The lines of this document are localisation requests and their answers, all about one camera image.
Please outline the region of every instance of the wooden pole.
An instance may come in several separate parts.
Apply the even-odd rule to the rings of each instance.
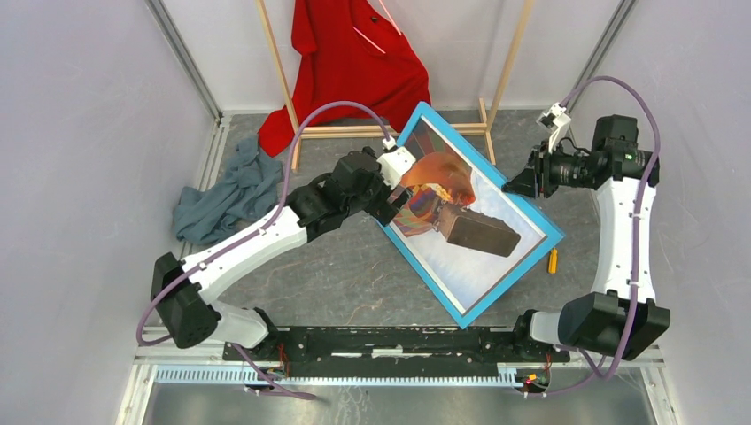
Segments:
[[[519,46],[522,44],[522,36],[524,35],[524,29],[527,27],[527,21],[530,20],[532,13],[532,6],[535,4],[535,0],[524,0],[524,6],[522,6],[522,15],[519,17],[519,21],[516,23],[516,31],[514,31],[514,38],[511,39],[511,45],[506,55],[506,62],[503,64],[503,71],[500,73],[500,80],[498,81],[498,87],[495,90],[495,97],[491,105],[491,112],[488,115],[488,131],[491,130],[493,122],[495,121],[495,114],[498,112],[500,105],[500,99],[503,97],[503,92],[508,85],[508,78],[511,76],[511,69],[514,67],[514,61],[516,60],[516,52],[519,51]]]
[[[256,6],[258,7],[260,22],[263,25],[263,31],[266,33],[266,42],[268,43],[268,49],[274,56],[274,65],[276,68],[276,76],[279,77],[279,83],[282,85],[282,92],[284,93],[284,104],[287,106],[287,113],[290,115],[290,123],[292,124],[292,130],[297,132],[300,127],[298,121],[298,115],[295,112],[295,105],[292,103],[292,96],[290,94],[290,85],[287,83],[287,77],[284,76],[284,67],[282,66],[282,57],[279,56],[279,48],[276,47],[276,39],[274,38],[274,31],[271,29],[271,22],[268,20],[268,12],[266,11],[266,3],[264,0],[256,0]],[[300,159],[300,142],[295,146],[295,152],[292,157],[292,170],[298,170],[298,163]]]
[[[463,135],[481,135],[485,131],[485,125],[482,122],[460,122],[451,125],[453,129]],[[386,129],[393,135],[397,135],[396,130],[391,126]],[[373,133],[380,131],[380,126],[311,126],[303,130],[304,134],[329,134],[329,133]]]
[[[485,136],[485,149],[487,149],[488,152],[488,159],[491,161],[491,164],[495,165],[495,150],[492,147],[492,138],[491,138],[491,128],[488,127],[488,114],[485,110],[485,99],[480,97],[480,120],[485,124],[485,131],[483,132],[483,135]]]

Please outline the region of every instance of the wooden rack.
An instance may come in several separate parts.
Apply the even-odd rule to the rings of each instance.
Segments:
[[[511,69],[514,67],[514,61],[516,60],[516,53],[519,50],[519,46],[522,43],[522,36],[524,29],[527,27],[529,21],[532,6],[535,0],[524,0],[522,7],[522,13],[519,16],[519,20],[516,23],[516,30],[514,31],[514,37],[511,39],[511,44],[506,54],[506,60],[503,64],[503,70],[500,73],[500,79],[498,81],[498,87],[495,91],[495,96],[491,104],[490,113],[486,113],[485,101],[480,97],[478,101],[479,107],[479,121],[478,122],[464,122],[452,124],[452,126],[462,135],[483,135],[485,137],[485,146],[487,149],[488,159],[495,165],[495,153],[493,151],[491,140],[491,128],[495,121],[496,113],[500,105],[500,99],[503,97],[503,92],[508,85],[508,78],[511,76]],[[276,68],[279,82],[282,86],[284,94],[284,104],[287,107],[287,112],[290,115],[290,121],[292,129],[298,131],[299,121],[298,116],[295,113],[295,108],[292,106],[292,96],[290,94],[290,85],[287,83],[287,78],[284,76],[284,68],[282,66],[282,59],[279,56],[279,49],[276,47],[276,39],[274,38],[274,31],[271,28],[271,23],[268,20],[268,13],[266,10],[266,3],[264,0],[256,0],[256,5],[259,10],[259,16],[261,24],[263,25],[264,32],[266,33],[266,40],[268,42],[268,48],[271,51],[274,58],[274,64]],[[389,131],[393,135],[397,135],[397,132],[389,127]],[[341,126],[341,127],[306,127],[303,129],[302,139],[330,139],[338,137],[378,137],[382,135],[381,128],[378,126]],[[295,147],[295,152],[292,157],[292,170],[297,171],[300,163],[300,145],[302,140]]]

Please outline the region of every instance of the picture frame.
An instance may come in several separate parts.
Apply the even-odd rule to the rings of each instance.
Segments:
[[[461,328],[469,326],[564,237],[426,103],[397,140],[416,159],[393,196],[412,197],[385,234]]]

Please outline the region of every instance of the blue-gray cloth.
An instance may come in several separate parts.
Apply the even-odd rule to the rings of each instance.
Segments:
[[[237,144],[221,181],[206,192],[183,188],[174,209],[174,233],[180,241],[217,243],[236,232],[240,219],[254,222],[276,205],[282,163],[259,149],[258,137]]]

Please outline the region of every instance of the blue picture frame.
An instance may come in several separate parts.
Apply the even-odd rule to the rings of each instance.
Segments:
[[[420,102],[414,110],[412,117],[402,130],[398,146],[404,146],[407,138],[413,133],[415,126],[421,121],[428,121],[433,130],[438,131],[446,140],[446,144],[458,151],[480,174],[483,174],[492,185],[500,188],[507,178],[493,166],[480,152],[478,152],[463,136],[446,122],[432,107],[424,102]],[[532,267],[534,267],[545,255],[558,244],[564,237],[561,229],[550,221],[536,205],[532,204],[527,198],[517,195],[506,194],[518,210],[533,223],[545,235],[532,251],[513,267],[502,279],[495,283],[485,295],[465,311],[457,308],[449,297],[441,290],[441,286],[431,277],[435,276],[429,273],[426,266],[416,257],[404,243],[402,238],[397,235],[399,229],[394,223],[383,227],[385,234],[396,245],[401,254],[406,258],[409,264],[417,271],[418,275],[425,281],[428,287],[433,291],[438,300],[443,304],[446,310],[451,314],[453,319],[461,328],[469,326],[484,310],[493,302],[502,296],[512,285],[514,285],[522,276],[524,276]]]

